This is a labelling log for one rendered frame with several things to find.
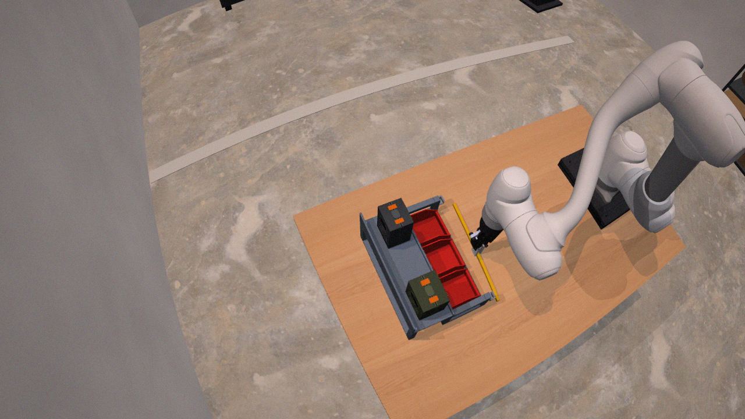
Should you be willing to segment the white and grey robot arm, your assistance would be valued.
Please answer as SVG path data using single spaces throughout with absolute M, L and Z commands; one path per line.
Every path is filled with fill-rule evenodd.
M 537 212 L 524 169 L 513 165 L 496 175 L 482 218 L 492 230 L 505 230 L 526 273 L 541 280 L 559 272 L 560 251 L 594 189 L 606 204 L 620 190 L 637 222 L 657 233 L 672 224 L 674 189 L 700 161 L 724 168 L 745 153 L 745 121 L 703 67 L 697 46 L 677 41 L 654 51 L 626 76 L 589 127 L 574 189 L 561 210 Z M 641 136 L 634 131 L 612 135 L 659 102 L 674 118 L 674 137 L 650 170 Z

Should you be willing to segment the red open bin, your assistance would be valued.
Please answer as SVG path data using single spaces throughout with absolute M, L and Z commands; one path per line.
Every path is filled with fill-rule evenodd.
M 469 274 L 468 268 L 455 270 L 439 279 L 449 295 L 450 306 L 452 308 L 460 307 L 464 303 L 481 296 L 473 278 Z
M 440 239 L 422 248 L 439 278 L 466 266 L 453 239 Z
M 413 231 L 422 247 L 440 239 L 450 239 L 450 233 L 437 209 L 424 209 L 411 214 L 411 217 L 413 218 Z

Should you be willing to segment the yellow bar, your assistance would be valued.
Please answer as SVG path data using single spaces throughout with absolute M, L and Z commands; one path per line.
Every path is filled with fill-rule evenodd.
M 461 213 L 460 213 L 460 211 L 459 211 L 459 209 L 457 207 L 457 204 L 454 203 L 453 206 L 454 206 L 455 211 L 457 212 L 457 216 L 459 217 L 459 220 L 462 223 L 462 226 L 463 226 L 463 228 L 464 228 L 464 230 L 466 232 L 466 235 L 469 238 L 469 242 L 470 242 L 469 230 L 468 230 L 468 228 L 467 228 L 467 226 L 466 226 L 466 224 L 464 222 L 464 219 L 463 219 L 463 217 L 462 217 L 462 215 L 461 215 Z M 496 297 L 495 300 L 496 301 L 500 301 L 500 299 L 498 297 L 498 294 L 496 293 L 496 290 L 495 290 L 494 285 L 492 283 L 492 280 L 491 280 L 491 278 L 490 278 L 490 276 L 488 274 L 488 271 L 486 269 L 486 266 L 484 265 L 483 260 L 481 259 L 481 254 L 479 254 L 479 252 L 477 253 L 477 259 L 479 260 L 479 263 L 481 264 L 481 267 L 483 269 L 483 273 L 486 275 L 486 279 L 487 279 L 487 281 L 489 283 L 489 286 L 490 286 L 491 290 L 493 290 L 493 292 L 495 293 L 495 297 Z

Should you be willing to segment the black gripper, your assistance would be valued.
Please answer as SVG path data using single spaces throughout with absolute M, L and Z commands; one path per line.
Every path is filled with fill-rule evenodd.
M 481 217 L 480 226 L 479 228 L 477 228 L 477 231 L 469 233 L 469 237 L 471 238 L 471 245 L 473 245 L 473 248 L 471 249 L 473 251 L 473 254 L 477 255 L 478 252 L 479 254 L 481 254 L 483 249 L 485 249 L 485 247 L 488 247 L 488 242 L 493 242 L 494 239 L 501 233 L 501 231 L 503 230 L 492 230 L 491 228 L 489 228 L 489 226 L 486 226 L 486 223 Z

